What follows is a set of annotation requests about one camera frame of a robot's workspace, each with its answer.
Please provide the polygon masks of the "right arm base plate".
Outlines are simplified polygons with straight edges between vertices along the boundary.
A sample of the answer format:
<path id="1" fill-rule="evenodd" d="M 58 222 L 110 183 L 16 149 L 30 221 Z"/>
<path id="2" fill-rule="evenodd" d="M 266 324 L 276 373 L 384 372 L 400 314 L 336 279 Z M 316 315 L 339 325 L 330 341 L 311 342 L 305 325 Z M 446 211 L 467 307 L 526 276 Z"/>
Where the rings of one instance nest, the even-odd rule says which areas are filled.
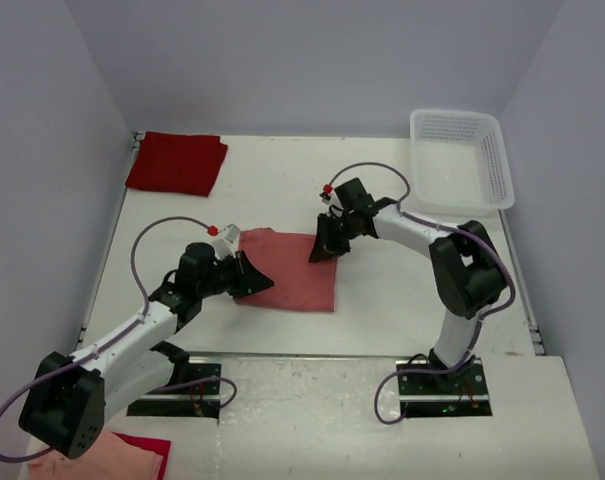
<path id="1" fill-rule="evenodd" d="M 406 419 L 491 417 L 489 389 L 480 359 L 463 370 L 444 375 L 408 374 L 404 370 L 419 370 L 428 366 L 418 357 L 398 362 L 396 370 L 401 414 Z"/>

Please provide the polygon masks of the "salmon pink t shirt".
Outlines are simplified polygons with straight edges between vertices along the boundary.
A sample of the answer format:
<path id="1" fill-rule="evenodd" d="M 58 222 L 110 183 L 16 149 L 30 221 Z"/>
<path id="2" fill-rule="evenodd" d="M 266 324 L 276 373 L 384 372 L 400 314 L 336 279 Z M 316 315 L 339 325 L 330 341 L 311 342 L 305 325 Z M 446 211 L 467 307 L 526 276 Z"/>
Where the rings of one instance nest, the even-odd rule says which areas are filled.
<path id="1" fill-rule="evenodd" d="M 274 281 L 274 286 L 236 302 L 304 313 L 333 312 L 337 260 L 311 263 L 314 241 L 310 234 L 283 233 L 271 228 L 243 231 L 240 249 L 261 273 Z"/>

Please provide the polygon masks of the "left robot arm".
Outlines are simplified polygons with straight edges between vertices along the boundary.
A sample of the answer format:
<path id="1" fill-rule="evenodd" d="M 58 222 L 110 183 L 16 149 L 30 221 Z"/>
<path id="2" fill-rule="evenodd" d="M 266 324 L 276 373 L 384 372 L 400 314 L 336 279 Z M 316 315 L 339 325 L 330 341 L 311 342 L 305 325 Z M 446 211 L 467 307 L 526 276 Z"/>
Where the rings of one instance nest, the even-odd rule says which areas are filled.
<path id="1" fill-rule="evenodd" d="M 70 459 L 85 454 L 105 423 L 140 397 L 177 393 L 190 379 L 184 350 L 169 343 L 202 309 L 205 299 L 243 298 L 274 286 L 243 251 L 223 258 L 192 243 L 142 309 L 92 345 L 39 365 L 19 427 Z"/>

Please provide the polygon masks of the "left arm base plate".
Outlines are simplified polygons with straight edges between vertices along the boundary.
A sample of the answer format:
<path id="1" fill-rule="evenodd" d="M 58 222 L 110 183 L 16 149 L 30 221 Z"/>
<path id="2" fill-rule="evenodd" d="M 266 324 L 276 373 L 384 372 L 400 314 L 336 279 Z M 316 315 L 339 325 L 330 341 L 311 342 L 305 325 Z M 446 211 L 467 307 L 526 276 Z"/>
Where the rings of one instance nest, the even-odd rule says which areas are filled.
<path id="1" fill-rule="evenodd" d="M 189 361 L 186 373 L 182 378 L 173 381 L 172 385 L 200 380 L 210 376 L 220 376 L 222 365 L 211 363 L 207 359 Z M 197 386 L 151 394 L 143 397 L 126 409 L 128 417 L 156 418 L 211 418 L 218 420 L 220 415 L 219 381 L 206 382 Z"/>

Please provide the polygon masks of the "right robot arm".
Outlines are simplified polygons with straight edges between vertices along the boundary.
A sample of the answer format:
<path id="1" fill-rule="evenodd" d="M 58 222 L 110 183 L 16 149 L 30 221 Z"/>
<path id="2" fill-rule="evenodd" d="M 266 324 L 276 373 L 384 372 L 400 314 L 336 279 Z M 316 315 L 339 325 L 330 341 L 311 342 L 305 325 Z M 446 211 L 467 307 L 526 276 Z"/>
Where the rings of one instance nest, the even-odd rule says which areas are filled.
<path id="1" fill-rule="evenodd" d="M 478 221 L 451 225 L 410 214 L 397 200 L 374 199 L 358 178 L 338 187 L 327 184 L 320 197 L 327 211 L 317 216 L 311 263 L 341 257 L 350 252 L 352 240 L 365 236 L 393 242 L 430 261 L 445 316 L 427 365 L 409 371 L 428 375 L 438 392 L 453 391 L 463 382 L 484 320 L 508 308 L 516 294 L 485 227 Z"/>

